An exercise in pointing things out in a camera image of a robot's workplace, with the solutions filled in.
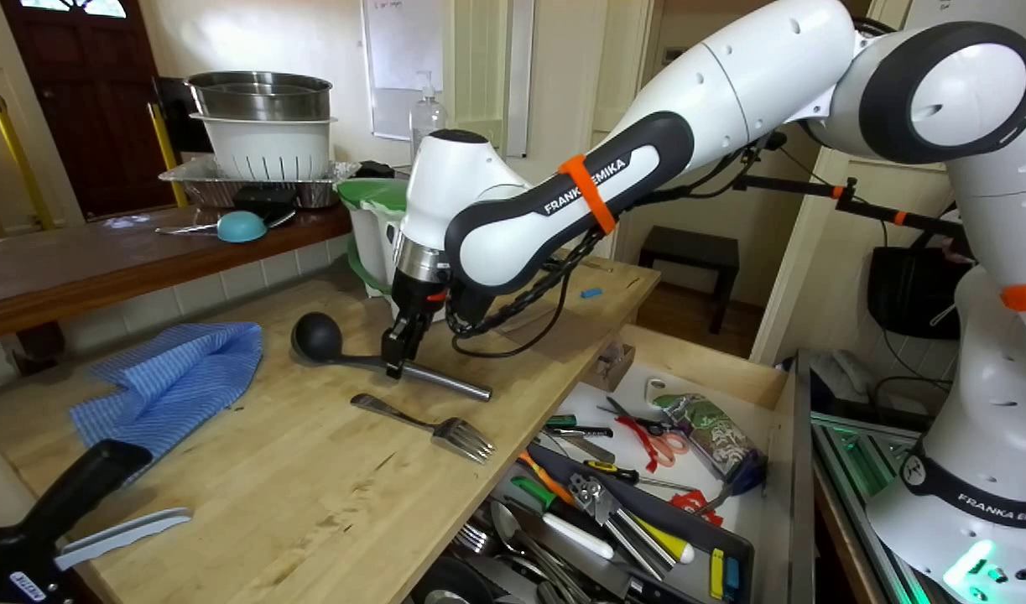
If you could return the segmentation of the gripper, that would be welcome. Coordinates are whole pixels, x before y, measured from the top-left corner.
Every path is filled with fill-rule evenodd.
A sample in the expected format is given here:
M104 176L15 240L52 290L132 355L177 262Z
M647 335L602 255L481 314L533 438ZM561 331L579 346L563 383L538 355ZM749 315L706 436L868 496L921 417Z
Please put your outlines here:
M408 273L394 273L391 299L397 306L394 329L387 329L381 341L381 357L386 374L400 379L403 364L416 359L420 344L435 315L444 309L447 283L413 278Z

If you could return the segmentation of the black ladle with steel handle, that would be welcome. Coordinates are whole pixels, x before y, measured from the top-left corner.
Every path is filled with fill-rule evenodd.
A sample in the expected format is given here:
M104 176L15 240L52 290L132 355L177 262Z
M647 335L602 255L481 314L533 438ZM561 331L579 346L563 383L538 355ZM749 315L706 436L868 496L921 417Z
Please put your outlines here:
M407 378L413 381L433 382L474 400L489 401L492 397L492 390L489 387L462 381L432 368L422 367L413 361L403 363L400 370L390 370L380 356L348 355L341 348L343 336L340 326L325 313L310 312L302 315L295 321L291 343L297 355L313 366L364 368L393 379Z

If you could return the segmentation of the steel fork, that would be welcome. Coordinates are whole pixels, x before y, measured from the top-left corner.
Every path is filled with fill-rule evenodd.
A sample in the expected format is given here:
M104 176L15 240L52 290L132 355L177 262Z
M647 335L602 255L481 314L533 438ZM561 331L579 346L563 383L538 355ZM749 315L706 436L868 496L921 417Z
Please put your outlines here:
M349 400L349 404L356 409L368 410L368 412L383 417L413 425L416 428L427 431L430 433L430 440L433 444L475 464L486 464L496 452L494 444L474 425L459 417L446 418L437 422L423 421L395 409L393 405L383 402L380 398L368 393L354 395Z

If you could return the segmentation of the clear pump bottle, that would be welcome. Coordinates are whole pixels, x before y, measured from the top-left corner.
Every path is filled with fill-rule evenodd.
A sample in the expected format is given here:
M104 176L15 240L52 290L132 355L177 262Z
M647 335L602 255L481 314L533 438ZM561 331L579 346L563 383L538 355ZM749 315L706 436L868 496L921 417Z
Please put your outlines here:
M446 126L446 108L440 103L432 72L418 71L417 80L421 97L409 112L410 164L415 164L422 140Z

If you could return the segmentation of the foil tray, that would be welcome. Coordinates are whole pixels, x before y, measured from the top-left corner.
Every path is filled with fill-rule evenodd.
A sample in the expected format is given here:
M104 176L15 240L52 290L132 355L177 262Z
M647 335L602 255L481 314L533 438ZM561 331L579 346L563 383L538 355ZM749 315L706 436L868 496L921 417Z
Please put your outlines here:
M182 185L188 199L196 206L228 209L241 189L287 189L294 192L298 209L314 210L336 204L336 185L351 179L361 168L359 162L330 162L324 175L317 179L266 182L230 176L221 169L212 154L207 154L168 169L159 178Z

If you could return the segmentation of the red scissors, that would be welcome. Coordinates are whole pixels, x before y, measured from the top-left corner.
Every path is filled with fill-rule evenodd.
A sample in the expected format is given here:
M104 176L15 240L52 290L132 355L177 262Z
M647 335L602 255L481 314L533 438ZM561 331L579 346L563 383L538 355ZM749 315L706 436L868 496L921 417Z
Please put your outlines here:
M636 435L636 439L642 444L648 456L647 473L654 474L658 469L670 469L677 462L678 456L690 452L690 442L684 433L670 422L633 415L608 395L605 408L599 409L611 413L618 424L627 427Z

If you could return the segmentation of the stainless steel bowl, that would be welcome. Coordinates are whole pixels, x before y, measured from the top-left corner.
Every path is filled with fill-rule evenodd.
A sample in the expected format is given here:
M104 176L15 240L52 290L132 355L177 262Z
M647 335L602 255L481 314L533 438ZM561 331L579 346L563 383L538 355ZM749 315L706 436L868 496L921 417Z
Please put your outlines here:
M332 84L317 77L271 71L213 71L187 77L198 113L264 122L332 119Z

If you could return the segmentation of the dark wooden stool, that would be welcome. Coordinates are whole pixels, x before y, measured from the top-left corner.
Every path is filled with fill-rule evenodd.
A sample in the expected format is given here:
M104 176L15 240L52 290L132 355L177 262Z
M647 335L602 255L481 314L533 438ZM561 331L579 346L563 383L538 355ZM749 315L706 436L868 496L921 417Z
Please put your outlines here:
M676 263L715 273L711 299L715 303L709 332L722 331L725 315L731 306L732 288L740 268L739 244L735 238L652 226L639 249L639 267L653 268L654 263Z

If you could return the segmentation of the yellow pole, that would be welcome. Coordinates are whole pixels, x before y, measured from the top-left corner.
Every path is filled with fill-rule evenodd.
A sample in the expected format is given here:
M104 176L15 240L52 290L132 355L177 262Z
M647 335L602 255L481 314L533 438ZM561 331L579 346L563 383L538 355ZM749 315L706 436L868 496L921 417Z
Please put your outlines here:
M36 176L34 176L32 164L30 164L29 157L27 157L22 140L19 140L17 128L8 112L7 103L2 96L0 96L0 134L2 134L6 148L18 169L21 182L27 198L32 204L34 218L36 218L39 229L41 231L55 230L57 228L56 222L52 211L46 205L44 195L42 195Z
M172 146L169 138L169 131L166 127L164 116L161 114L160 106L157 102L150 102L147 108L149 118L152 120L156 140L159 143L159 152L161 159L164 161L164 167L166 169L173 169L179 162L174 153L174 146ZM188 206L188 198L183 186L179 182L169 182L169 184L174 192L176 206L179 209L185 209Z

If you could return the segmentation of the patterned packet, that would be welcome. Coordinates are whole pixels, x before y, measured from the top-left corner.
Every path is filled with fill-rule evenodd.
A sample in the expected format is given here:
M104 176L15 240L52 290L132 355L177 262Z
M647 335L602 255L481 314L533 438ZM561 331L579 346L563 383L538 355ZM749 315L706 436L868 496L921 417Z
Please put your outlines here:
M721 482L746 454L759 450L747 433L705 395L661 394L650 403L684 433L693 451Z

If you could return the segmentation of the black cutlery tray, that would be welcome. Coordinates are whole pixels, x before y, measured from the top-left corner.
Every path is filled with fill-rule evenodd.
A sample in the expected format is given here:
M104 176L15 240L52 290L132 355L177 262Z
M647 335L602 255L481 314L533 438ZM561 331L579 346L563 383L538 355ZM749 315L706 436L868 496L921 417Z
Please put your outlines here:
M623 484L558 451L539 444L528 445L524 450L556 482L566 488L574 473L595 477L623 505L625 511L634 513L655 528L690 543L695 549L695 558L689 565L677 563L665 580L655 580L650 574L635 565L601 525L583 513L577 505L571 506L558 498L550 513L570 521L597 538L607 540L615 550L611 560L596 557L591 551L573 543L548 527L542 520L544 514L539 511L532 498L510 482L510 478L514 476L527 476L542 484L532 471L518 459L506 471L502 471L497 485L481 501L467 509L466 516L456 524L456 531L487 498L515 504L517 515L523 520L525 530L532 539L554 555L570 571L575 580L589 590L597 604L602 601L611 601L613 604L726 604L724 601L713 600L709 594L711 551L713 548L720 548L725 557L739 561L740 591L737 604L752 604L754 548L749 540L724 530L705 517L696 517L683 508L656 497L639 486ZM455 534L447 539L442 559L433 563L424 576L415 582L410 595L418 601L432 601L437 594L445 593L457 601L466 601L466 604L497 604L496 593L478 574L469 569L459 555L453 554L451 542Z

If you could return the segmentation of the dark wooden door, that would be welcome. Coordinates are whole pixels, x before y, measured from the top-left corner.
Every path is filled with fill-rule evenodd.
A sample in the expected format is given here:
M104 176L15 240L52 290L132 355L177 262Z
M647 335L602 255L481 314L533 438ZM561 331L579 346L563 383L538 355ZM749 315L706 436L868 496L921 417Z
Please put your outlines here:
M154 55L139 0L0 0L88 222L174 206L149 104Z

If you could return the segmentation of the green handled screwdriver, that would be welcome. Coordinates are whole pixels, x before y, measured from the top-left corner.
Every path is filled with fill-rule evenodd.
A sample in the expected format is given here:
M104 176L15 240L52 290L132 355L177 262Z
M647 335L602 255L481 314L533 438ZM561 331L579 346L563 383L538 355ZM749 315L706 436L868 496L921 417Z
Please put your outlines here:
M552 435L571 437L613 437L611 428L582 424L571 414L552 415L544 422L544 430Z

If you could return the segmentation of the orange handled tool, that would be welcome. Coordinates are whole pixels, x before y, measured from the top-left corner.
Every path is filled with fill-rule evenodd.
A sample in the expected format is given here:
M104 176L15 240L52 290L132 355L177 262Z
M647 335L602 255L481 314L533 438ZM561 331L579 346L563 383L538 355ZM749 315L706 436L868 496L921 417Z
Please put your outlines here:
M570 495L569 490L567 490L566 487L556 482L555 479L552 478L550 474L548 474L547 471L543 469L542 466L540 466L535 461L535 459L532 459L532 456L530 456L526 450L520 452L518 456L518 461L528 467L528 469L532 471L532 474L535 474L535 476L542 482L542 484L548 490L550 490L550 492L554 493L556 497L558 497L565 504L569 504L571 506L576 505L576 501Z

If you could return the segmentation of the white handled knife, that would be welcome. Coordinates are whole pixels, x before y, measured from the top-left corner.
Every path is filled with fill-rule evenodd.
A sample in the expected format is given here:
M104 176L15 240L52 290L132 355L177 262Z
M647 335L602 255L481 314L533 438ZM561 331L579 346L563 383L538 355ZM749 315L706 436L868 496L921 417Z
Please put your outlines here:
M607 540L597 538L593 533L582 530L582 528L570 523L570 521L564 520L554 513L544 513L542 520L548 527L563 535L564 538L571 540L573 543L577 543L582 548L586 548L586 550L591 551L596 557L604 560L611 560L615 557L615 550Z

